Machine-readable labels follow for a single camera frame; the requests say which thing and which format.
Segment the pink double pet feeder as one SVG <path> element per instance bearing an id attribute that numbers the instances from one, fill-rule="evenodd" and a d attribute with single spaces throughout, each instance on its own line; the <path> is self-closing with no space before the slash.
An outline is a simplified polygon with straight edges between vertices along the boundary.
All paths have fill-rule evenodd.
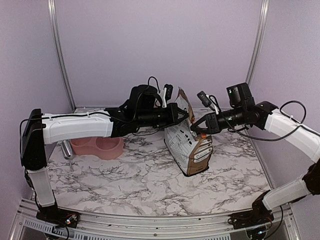
<path id="1" fill-rule="evenodd" d="M 84 137 L 70 140 L 74 153 L 78 156 L 93 155 L 102 160 L 114 160 L 123 154 L 122 137 Z"/>

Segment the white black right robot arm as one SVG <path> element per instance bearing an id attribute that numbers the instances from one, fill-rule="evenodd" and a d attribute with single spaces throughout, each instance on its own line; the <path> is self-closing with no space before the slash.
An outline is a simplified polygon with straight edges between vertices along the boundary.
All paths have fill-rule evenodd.
<path id="1" fill-rule="evenodd" d="M 197 94 L 202 104 L 213 112 L 201 117 L 190 129 L 197 134 L 214 135 L 236 126 L 255 126 L 277 135 L 272 142 L 286 140 L 302 151 L 313 164 L 305 175 L 273 190 L 262 193 L 253 203 L 252 209 L 233 213 L 228 223 L 234 229 L 261 225 L 274 220 L 273 209 L 287 203 L 297 202 L 308 195 L 320 193 L 320 134 L 286 114 L 282 108 L 263 101 L 256 103 L 247 83 L 227 89 L 229 110 L 222 111 L 217 99 L 204 91 Z"/>

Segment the right aluminium frame post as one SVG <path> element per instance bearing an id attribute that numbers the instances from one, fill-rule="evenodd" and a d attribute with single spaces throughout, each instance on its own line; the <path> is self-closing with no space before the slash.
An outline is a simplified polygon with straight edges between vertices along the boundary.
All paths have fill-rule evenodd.
<path id="1" fill-rule="evenodd" d="M 257 24 L 256 36 L 253 45 L 253 51 L 251 55 L 251 60 L 249 63 L 249 68 L 247 71 L 245 82 L 250 86 L 254 79 L 255 68 L 258 62 L 258 58 L 262 49 L 263 40 L 266 32 L 268 12 L 270 7 L 269 0 L 262 0 L 260 11 L 259 11 L 259 19 Z"/>

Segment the aluminium front frame rail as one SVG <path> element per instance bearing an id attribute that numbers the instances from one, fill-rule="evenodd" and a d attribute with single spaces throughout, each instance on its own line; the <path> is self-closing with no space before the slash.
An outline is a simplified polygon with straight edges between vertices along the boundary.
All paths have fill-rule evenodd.
<path id="1" fill-rule="evenodd" d="M 299 240 L 289 206 L 258 225 L 231 219 L 234 212 L 194 216 L 130 216 L 79 211 L 76 223 L 37 218 L 33 200 L 22 199 L 10 240 Z"/>

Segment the aluminium frame post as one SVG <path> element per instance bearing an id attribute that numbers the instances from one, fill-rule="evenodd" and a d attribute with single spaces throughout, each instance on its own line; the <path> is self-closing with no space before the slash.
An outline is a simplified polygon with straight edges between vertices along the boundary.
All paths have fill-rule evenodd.
<path id="1" fill-rule="evenodd" d="M 260 11 L 259 11 L 259 19 L 257 24 L 256 36 L 253 45 L 253 51 L 251 55 L 251 60 L 249 63 L 249 68 L 247 71 L 245 82 L 250 86 L 254 79 L 255 68 L 258 62 L 258 58 L 262 49 L 263 40 L 266 32 L 268 12 L 270 7 L 269 0 L 262 0 Z"/>
<path id="2" fill-rule="evenodd" d="M 58 61 L 64 89 L 66 91 L 66 96 L 68 99 L 70 109 L 72 112 L 74 112 L 76 110 L 76 103 L 72 93 L 71 84 L 69 81 L 69 76 L 67 73 L 66 63 L 65 63 L 64 54 L 63 54 L 58 17 L 57 17 L 57 11 L 56 11 L 56 1 L 48 0 L 47 5 L 48 5 L 49 20 L 51 24 L 55 52 L 57 56 L 57 61 Z"/>

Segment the silver metal scoop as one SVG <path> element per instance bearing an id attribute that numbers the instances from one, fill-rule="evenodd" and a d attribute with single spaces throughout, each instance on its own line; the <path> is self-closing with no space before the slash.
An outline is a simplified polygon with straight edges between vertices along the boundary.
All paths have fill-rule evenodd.
<path id="1" fill-rule="evenodd" d="M 74 153 L 73 153 L 71 143 L 68 139 L 62 141 L 61 150 L 62 150 L 63 157 L 66 160 L 68 160 L 70 171 L 73 172 L 74 171 L 74 168 L 73 168 Z"/>

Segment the white brown pet food bag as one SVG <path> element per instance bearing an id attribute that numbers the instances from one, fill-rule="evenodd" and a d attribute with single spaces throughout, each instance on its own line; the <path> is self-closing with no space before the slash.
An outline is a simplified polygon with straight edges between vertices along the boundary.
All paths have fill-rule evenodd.
<path id="1" fill-rule="evenodd" d="M 213 141 L 210 135 L 191 131 L 195 115 L 182 88 L 179 88 L 174 102 L 189 116 L 181 123 L 164 130 L 164 143 L 182 173 L 190 177 L 209 169 L 209 161 L 214 152 Z"/>

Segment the left aluminium frame post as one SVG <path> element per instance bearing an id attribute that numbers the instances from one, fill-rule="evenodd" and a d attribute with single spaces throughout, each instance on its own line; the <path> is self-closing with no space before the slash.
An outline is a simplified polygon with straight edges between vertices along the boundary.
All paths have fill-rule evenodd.
<path id="1" fill-rule="evenodd" d="M 58 61 L 64 89 L 66 91 L 66 96 L 68 99 L 70 109 L 72 112 L 74 112 L 76 110 L 76 103 L 72 93 L 71 84 L 69 81 L 69 76 L 67 73 L 66 63 L 65 63 L 64 54 L 63 54 L 58 17 L 57 17 L 57 11 L 56 11 L 56 1 L 48 0 L 47 5 L 48 5 L 49 20 L 51 24 L 55 52 L 57 56 L 57 61 Z"/>

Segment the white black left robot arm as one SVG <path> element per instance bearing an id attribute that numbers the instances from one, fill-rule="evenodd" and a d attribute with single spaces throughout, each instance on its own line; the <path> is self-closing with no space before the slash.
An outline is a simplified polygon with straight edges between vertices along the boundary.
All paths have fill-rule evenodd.
<path id="1" fill-rule="evenodd" d="M 142 127 L 164 129 L 178 125 L 189 114 L 177 103 L 168 102 L 172 90 L 170 84 L 163 90 L 141 84 L 131 89 L 129 98 L 119 107 L 80 114 L 51 114 L 33 109 L 29 118 L 22 120 L 25 129 L 19 132 L 19 152 L 26 181 L 36 195 L 36 218 L 72 228 L 80 218 L 78 212 L 58 207 L 47 171 L 46 145 L 89 137 L 124 137 Z"/>

